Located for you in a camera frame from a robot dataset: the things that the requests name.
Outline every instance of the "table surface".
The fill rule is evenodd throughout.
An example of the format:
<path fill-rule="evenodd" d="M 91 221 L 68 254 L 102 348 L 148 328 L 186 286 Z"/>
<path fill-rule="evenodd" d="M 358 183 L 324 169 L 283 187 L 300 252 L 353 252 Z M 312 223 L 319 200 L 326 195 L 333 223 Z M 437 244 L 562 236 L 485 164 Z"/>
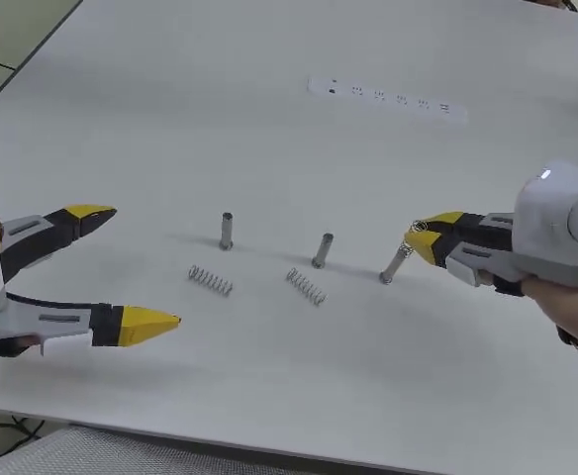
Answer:
<path fill-rule="evenodd" d="M 469 123 L 309 94 L 311 75 L 445 98 Z M 511 211 L 552 158 L 578 163 L 578 15 L 87 0 L 0 95 L 0 217 L 120 212 L 10 290 L 183 326 L 0 359 L 0 411 L 420 472 L 569 473 L 578 352 L 536 305 L 417 257 L 376 280 L 411 220 Z M 192 264 L 232 279 L 230 298 L 189 283 Z M 284 281 L 292 266 L 329 293 L 322 307 Z"/>

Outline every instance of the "electrical outlet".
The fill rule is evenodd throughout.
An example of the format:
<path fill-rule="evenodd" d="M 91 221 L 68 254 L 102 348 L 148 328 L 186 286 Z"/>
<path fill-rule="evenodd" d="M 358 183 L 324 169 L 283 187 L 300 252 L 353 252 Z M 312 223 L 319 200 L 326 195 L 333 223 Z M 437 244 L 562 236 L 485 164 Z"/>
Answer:
<path fill-rule="evenodd" d="M 400 106 L 407 106 L 408 105 L 408 98 L 406 96 L 404 96 L 403 94 L 397 94 L 395 96 L 395 102 L 397 104 L 399 104 Z"/>
<path fill-rule="evenodd" d="M 386 93 L 384 91 L 374 91 L 372 98 L 375 102 L 379 104 L 386 103 Z"/>
<path fill-rule="evenodd" d="M 462 106 L 405 94 L 391 94 L 382 89 L 370 89 L 357 83 L 352 84 L 339 82 L 337 79 L 310 77 L 308 89 L 317 96 L 361 99 L 364 103 L 383 104 L 396 110 L 412 112 L 424 117 L 467 124 L 467 110 Z"/>

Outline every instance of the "compression spring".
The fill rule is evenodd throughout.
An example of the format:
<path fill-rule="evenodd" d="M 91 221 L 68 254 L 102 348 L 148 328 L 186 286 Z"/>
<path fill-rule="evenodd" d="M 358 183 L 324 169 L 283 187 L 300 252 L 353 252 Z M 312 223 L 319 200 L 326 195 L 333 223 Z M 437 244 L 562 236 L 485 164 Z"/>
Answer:
<path fill-rule="evenodd" d="M 420 231 L 426 231 L 428 229 L 428 223 L 425 221 L 414 221 L 410 226 L 410 232 L 418 233 Z M 408 258 L 412 255 L 415 250 L 404 240 L 401 242 L 399 246 L 398 252 L 401 252 L 404 258 Z"/>
<path fill-rule="evenodd" d="M 210 290 L 218 292 L 225 297 L 229 296 L 230 292 L 232 292 L 232 289 L 234 288 L 234 285 L 229 280 L 222 279 L 218 275 L 202 269 L 198 265 L 193 265 L 190 267 L 190 270 L 188 271 L 188 278 L 190 280 L 194 280 L 199 285 L 208 287 Z"/>
<path fill-rule="evenodd" d="M 302 275 L 295 267 L 287 273 L 286 279 L 316 307 L 320 306 L 320 304 L 327 300 L 327 294 L 312 284 L 311 281 Z"/>

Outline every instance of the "floor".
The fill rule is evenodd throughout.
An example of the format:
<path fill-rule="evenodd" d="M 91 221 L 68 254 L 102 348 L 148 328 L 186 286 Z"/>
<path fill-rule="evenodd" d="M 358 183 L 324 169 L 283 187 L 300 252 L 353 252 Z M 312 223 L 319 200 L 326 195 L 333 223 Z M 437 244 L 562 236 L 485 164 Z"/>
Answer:
<path fill-rule="evenodd" d="M 0 61 L 19 65 L 77 1 L 0 0 Z M 0 86 L 10 73 L 10 70 L 0 67 Z M 8 416 L 0 416 L 0 422 L 10 421 Z M 35 427 L 36 423 L 28 422 L 29 427 Z M 47 424 L 41 433 L 50 433 L 59 427 L 61 425 Z M 21 437 L 15 430 L 0 428 L 0 453 Z"/>

